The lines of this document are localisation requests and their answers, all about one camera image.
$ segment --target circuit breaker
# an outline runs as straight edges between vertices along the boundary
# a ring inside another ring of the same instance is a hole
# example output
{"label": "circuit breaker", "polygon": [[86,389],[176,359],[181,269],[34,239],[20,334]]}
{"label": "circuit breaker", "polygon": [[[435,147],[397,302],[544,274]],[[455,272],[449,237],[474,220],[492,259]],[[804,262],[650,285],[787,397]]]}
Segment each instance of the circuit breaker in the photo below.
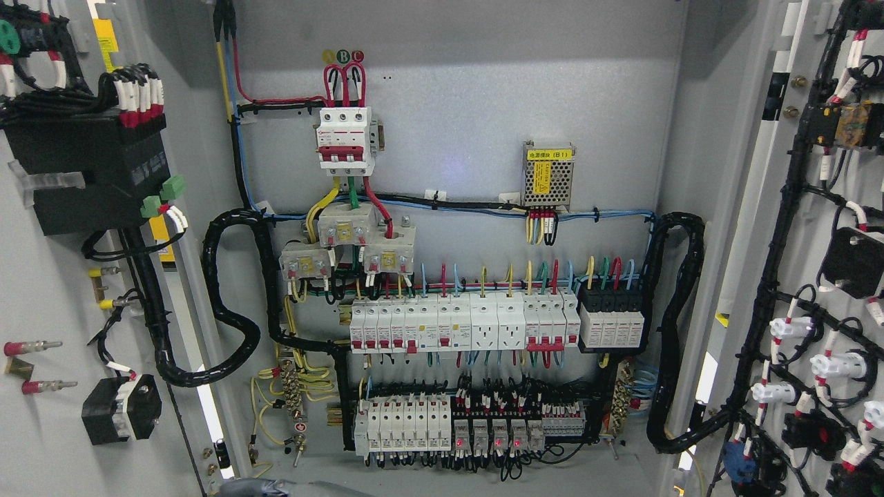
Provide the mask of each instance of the circuit breaker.
{"label": "circuit breaker", "polygon": [[329,176],[371,176],[371,107],[335,107],[319,111],[316,153]]}

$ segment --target white plastic insulator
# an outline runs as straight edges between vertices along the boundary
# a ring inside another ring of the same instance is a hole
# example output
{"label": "white plastic insulator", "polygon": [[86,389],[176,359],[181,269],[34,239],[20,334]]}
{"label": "white plastic insulator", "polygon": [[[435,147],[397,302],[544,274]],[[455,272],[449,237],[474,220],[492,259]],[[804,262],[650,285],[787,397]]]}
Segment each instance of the white plastic insulator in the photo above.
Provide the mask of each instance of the white plastic insulator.
{"label": "white plastic insulator", "polygon": [[868,401],[863,405],[865,406],[865,420],[879,430],[884,428],[884,402]]}
{"label": "white plastic insulator", "polygon": [[759,404],[795,401],[795,388],[788,383],[756,383],[752,386],[752,398]]}
{"label": "white plastic insulator", "polygon": [[819,161],[819,180],[820,181],[828,181],[829,177],[832,175],[832,163],[834,162],[834,156],[831,154],[824,155],[822,159]]}
{"label": "white plastic insulator", "polygon": [[786,323],[785,317],[777,317],[771,321],[771,335],[778,339],[797,338],[801,339],[813,334],[813,320],[810,316],[793,317],[791,323]]}
{"label": "white plastic insulator", "polygon": [[811,357],[811,371],[818,378],[862,378],[865,376],[865,359],[856,352],[831,357],[817,354]]}
{"label": "white plastic insulator", "polygon": [[811,412],[811,409],[813,409],[813,395],[810,395],[807,392],[802,392],[801,396],[798,397],[798,404],[795,406],[795,411]]}
{"label": "white plastic insulator", "polygon": [[881,309],[878,299],[873,297],[865,301],[865,310],[869,311],[869,316],[875,320],[875,324],[884,327],[884,310]]}

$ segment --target label sticker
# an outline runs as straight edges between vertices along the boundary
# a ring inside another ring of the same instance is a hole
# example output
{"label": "label sticker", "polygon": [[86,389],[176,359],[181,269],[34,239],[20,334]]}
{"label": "label sticker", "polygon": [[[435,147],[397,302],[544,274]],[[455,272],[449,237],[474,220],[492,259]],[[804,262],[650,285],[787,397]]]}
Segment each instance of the label sticker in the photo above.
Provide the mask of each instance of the label sticker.
{"label": "label sticker", "polygon": [[574,154],[571,149],[537,149],[528,150],[528,160],[571,160]]}
{"label": "label sticker", "polygon": [[350,62],[350,52],[347,50],[338,50],[337,57],[339,64],[346,64],[347,62]]}
{"label": "label sticker", "polygon": [[553,163],[550,161],[537,161],[534,163],[534,195],[547,195],[550,193],[550,183],[553,179]]}

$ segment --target green wire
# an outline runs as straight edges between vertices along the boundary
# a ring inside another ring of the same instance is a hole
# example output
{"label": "green wire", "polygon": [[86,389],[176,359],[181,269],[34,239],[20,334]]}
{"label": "green wire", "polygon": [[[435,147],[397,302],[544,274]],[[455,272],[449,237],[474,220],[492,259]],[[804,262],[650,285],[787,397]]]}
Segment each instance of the green wire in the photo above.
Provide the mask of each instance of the green wire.
{"label": "green wire", "polygon": [[606,256],[602,261],[602,272],[598,274],[598,279],[601,279],[602,281],[602,290],[604,290],[607,285],[607,274],[609,271],[611,271],[611,258]]}
{"label": "green wire", "polygon": [[347,186],[350,188],[350,209],[359,209],[359,197],[356,196],[356,181],[353,176],[347,178]]}

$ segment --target red wire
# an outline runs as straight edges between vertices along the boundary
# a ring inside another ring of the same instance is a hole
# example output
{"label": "red wire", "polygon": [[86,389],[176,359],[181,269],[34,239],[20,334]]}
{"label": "red wire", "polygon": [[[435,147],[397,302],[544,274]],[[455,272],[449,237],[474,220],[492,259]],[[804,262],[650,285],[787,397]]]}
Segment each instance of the red wire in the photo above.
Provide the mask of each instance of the red wire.
{"label": "red wire", "polygon": [[251,103],[304,103],[304,102],[313,102],[315,100],[321,100],[325,105],[332,107],[334,103],[329,105],[329,103],[325,100],[325,97],[317,95],[311,96],[307,98],[264,98],[257,99],[249,96],[242,89],[242,82],[240,80],[240,48],[237,46],[236,38],[233,38],[233,73],[236,76],[236,89],[240,91],[240,95],[243,98],[250,101]]}
{"label": "red wire", "polygon": [[442,298],[446,297],[446,295],[447,295],[446,290],[447,289],[448,289],[448,285],[446,284],[446,281],[445,281],[445,264],[442,264]]}
{"label": "red wire", "polygon": [[559,259],[552,262],[552,294],[559,290]]}
{"label": "red wire", "polygon": [[616,272],[616,277],[613,279],[613,289],[616,290],[620,287],[620,271],[623,269],[623,262],[619,257],[615,257],[613,259],[613,264],[611,264],[611,275],[614,276]]}
{"label": "red wire", "polygon": [[323,69],[323,84],[325,85],[325,101],[329,107],[335,106],[334,87],[329,86],[329,75],[337,71],[341,79],[341,98],[340,101],[344,107],[350,106],[350,85],[347,84],[347,73],[340,65],[328,64]]}
{"label": "red wire", "polygon": [[387,225],[386,238],[392,238],[392,218],[390,217],[390,212],[387,211],[386,207],[384,207],[380,199],[375,195],[374,190],[371,189],[368,176],[362,176],[362,185],[365,187],[365,195],[368,196],[371,203],[375,204],[375,207],[377,207],[377,210],[381,213],[381,217],[384,218],[384,222]]}
{"label": "red wire", "polygon": [[[359,62],[356,62],[356,61],[353,61],[350,64],[345,65],[344,66],[344,82],[345,83],[347,83],[347,75],[350,73],[351,68],[359,70],[359,83],[358,84],[359,84],[360,90],[361,90],[359,92],[359,106],[365,107],[365,67],[362,67],[362,64],[360,64]],[[345,105],[350,105],[350,101],[347,100]]]}

